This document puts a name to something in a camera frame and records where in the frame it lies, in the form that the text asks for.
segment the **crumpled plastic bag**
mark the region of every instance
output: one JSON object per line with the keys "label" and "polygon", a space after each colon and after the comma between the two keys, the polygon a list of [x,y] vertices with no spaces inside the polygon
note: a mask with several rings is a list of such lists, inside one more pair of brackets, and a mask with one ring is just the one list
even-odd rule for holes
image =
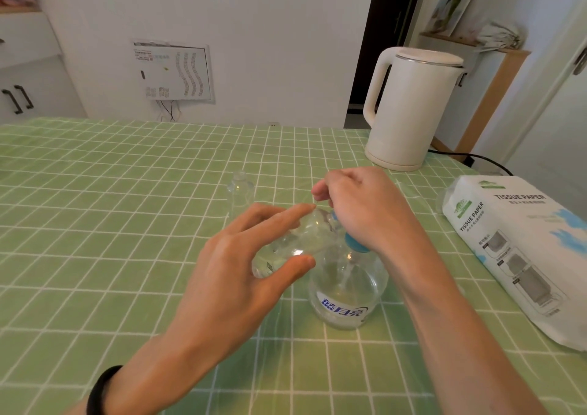
{"label": "crumpled plastic bag", "polygon": [[515,25],[504,25],[497,21],[490,21],[483,26],[476,40],[478,52],[488,52],[496,49],[519,49],[524,44],[524,34]]}

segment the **tissue paper package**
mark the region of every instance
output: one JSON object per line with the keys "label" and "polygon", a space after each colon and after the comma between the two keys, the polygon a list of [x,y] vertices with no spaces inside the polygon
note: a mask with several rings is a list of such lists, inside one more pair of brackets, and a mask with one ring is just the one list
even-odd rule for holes
{"label": "tissue paper package", "polygon": [[587,224],[519,177],[463,175],[438,206],[548,337],[587,350]]}

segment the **white electric kettle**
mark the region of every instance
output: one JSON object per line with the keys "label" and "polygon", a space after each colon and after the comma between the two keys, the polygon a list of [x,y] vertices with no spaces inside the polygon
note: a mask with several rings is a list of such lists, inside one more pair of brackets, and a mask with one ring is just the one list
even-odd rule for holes
{"label": "white electric kettle", "polygon": [[[375,103],[390,65],[375,114]],[[420,168],[462,72],[463,59],[450,53],[412,48],[384,50],[363,107],[365,120],[372,128],[365,147],[367,158],[395,171]]]}

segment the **plastic packaging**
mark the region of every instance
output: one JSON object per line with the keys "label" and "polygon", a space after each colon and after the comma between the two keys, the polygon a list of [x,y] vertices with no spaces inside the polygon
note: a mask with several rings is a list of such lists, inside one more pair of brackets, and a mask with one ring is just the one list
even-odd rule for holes
{"label": "plastic packaging", "polygon": [[540,330],[587,350],[582,219],[519,177],[463,175],[437,208]]}
{"label": "plastic packaging", "polygon": [[330,212],[316,208],[300,220],[299,227],[257,252],[253,259],[253,274],[265,278],[291,256],[315,255],[334,245],[340,237],[340,231],[340,223]]}
{"label": "plastic packaging", "polygon": [[314,311],[339,329],[361,326],[387,286],[383,263],[348,233],[343,237],[339,233],[339,242],[315,257],[308,285]]}
{"label": "plastic packaging", "polygon": [[228,218],[234,220],[255,201],[255,186],[246,179],[244,171],[232,174],[228,189]]}

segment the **kettle base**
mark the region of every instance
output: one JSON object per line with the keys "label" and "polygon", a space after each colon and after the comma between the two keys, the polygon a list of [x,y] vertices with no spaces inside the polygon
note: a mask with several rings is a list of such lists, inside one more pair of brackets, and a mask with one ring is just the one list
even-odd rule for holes
{"label": "kettle base", "polygon": [[373,163],[375,163],[375,165],[382,166],[383,168],[387,168],[392,171],[403,171],[403,172],[416,171],[417,169],[420,169],[422,167],[422,163],[420,163],[419,165],[405,166],[405,165],[395,165],[393,163],[389,163],[387,161],[380,160],[377,157],[375,157],[373,154],[371,154],[367,148],[365,148],[365,156],[367,156],[368,159],[370,159]]}

